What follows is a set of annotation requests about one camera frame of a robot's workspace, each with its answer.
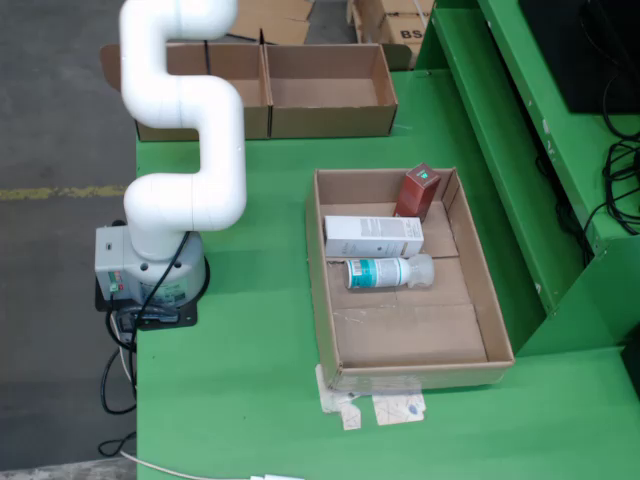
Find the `white medicine box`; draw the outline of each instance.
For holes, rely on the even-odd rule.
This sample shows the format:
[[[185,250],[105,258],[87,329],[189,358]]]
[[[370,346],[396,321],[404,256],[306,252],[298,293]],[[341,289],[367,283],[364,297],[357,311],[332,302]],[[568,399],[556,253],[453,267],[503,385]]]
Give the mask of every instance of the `white medicine box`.
[[[408,258],[424,243],[417,217],[327,215],[324,230],[327,257]]]

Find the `concrete floor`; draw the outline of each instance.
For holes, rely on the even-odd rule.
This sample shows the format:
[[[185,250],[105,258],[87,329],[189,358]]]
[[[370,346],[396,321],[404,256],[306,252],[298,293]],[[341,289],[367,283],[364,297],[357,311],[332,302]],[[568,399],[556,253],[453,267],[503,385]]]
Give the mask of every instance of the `concrete floor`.
[[[53,190],[134,178],[133,122],[98,60],[121,4],[0,0],[0,471],[97,459],[99,442],[135,429],[135,414],[100,407],[114,347],[93,309],[94,229],[124,217],[122,197]],[[308,43],[355,41],[344,0],[318,0],[310,21]],[[125,406],[112,373],[111,402]],[[72,478],[60,472],[46,478]]]

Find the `yellow floor line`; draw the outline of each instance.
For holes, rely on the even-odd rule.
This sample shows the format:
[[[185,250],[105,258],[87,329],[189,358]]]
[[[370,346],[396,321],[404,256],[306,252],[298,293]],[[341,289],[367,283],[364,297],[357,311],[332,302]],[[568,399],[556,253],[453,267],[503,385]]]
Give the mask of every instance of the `yellow floor line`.
[[[91,198],[119,197],[127,189],[124,185],[105,185],[104,187],[67,187],[67,188],[14,188],[0,189],[0,202],[15,200],[46,200],[52,197]]]

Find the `black monitor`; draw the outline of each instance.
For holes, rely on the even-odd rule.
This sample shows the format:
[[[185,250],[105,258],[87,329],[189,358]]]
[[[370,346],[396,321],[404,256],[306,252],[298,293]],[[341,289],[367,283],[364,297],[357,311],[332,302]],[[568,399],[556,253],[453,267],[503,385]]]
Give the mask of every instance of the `black monitor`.
[[[520,0],[568,109],[640,113],[640,1]]]

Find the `white cable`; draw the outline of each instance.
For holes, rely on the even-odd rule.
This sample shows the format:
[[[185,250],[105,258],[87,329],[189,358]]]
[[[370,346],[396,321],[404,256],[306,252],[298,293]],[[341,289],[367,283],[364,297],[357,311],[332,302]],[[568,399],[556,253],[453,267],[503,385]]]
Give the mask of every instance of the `white cable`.
[[[120,455],[122,455],[124,458],[128,458],[132,462],[136,462],[139,465],[144,465],[145,467],[152,468],[152,469],[157,470],[159,472],[168,473],[169,475],[173,475],[174,477],[187,478],[189,480],[222,480],[222,479],[210,478],[210,477],[196,477],[194,475],[187,475],[186,473],[175,472],[173,470],[169,470],[168,468],[162,468],[162,467],[159,467],[158,465],[154,465],[153,463],[149,463],[149,462],[145,462],[144,460],[140,460],[139,458],[136,458],[133,455],[127,453],[127,452],[123,452],[122,450],[120,450]]]
[[[113,313],[111,314],[111,327],[113,328],[113,333],[116,334],[116,338],[118,340],[122,341],[122,339],[120,338],[120,333],[118,331],[118,328],[116,327],[116,321],[115,321]],[[122,369],[124,370],[124,374],[129,379],[129,383],[133,383],[132,380],[131,380],[131,375],[129,375],[129,369],[127,368],[127,362],[124,361],[124,349],[122,347],[118,347],[118,349],[120,350],[120,360],[122,361]]]
[[[140,460],[139,458],[136,458],[127,452],[123,452],[122,450],[120,450],[120,455],[122,455],[124,458],[131,460],[132,462],[136,462],[139,465],[144,465],[145,467],[152,468],[159,472],[168,473],[169,475],[173,475],[174,477],[186,478],[188,480],[246,480],[246,479],[220,479],[220,478],[211,478],[211,477],[196,477],[194,475],[188,475],[186,473],[176,472],[174,470],[169,470],[168,468],[159,467],[158,465],[154,465],[153,463],[145,462],[144,460]],[[294,478],[294,477],[282,477],[279,475],[265,475],[264,477],[252,476],[249,480],[303,480],[303,479]]]

